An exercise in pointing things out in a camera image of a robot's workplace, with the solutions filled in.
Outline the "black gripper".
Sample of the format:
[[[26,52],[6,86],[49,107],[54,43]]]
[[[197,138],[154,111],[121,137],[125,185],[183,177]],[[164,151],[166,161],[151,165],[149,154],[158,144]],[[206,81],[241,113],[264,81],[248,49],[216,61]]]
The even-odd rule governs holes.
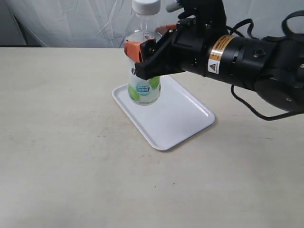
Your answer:
[[[200,66],[206,59],[215,29],[201,25],[196,19],[182,19],[177,24],[162,25],[155,32],[163,35],[153,48],[147,61],[158,76],[190,71],[201,74]],[[124,53],[133,62],[143,62],[143,42],[126,41]]]

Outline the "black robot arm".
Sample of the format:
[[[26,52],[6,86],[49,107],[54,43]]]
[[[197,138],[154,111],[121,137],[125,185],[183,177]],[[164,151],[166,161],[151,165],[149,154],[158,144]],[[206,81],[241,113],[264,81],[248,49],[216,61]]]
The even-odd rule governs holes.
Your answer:
[[[302,35],[238,37],[223,12],[187,9],[160,40],[128,41],[124,51],[141,79],[191,72],[253,91],[286,116],[304,112]]]

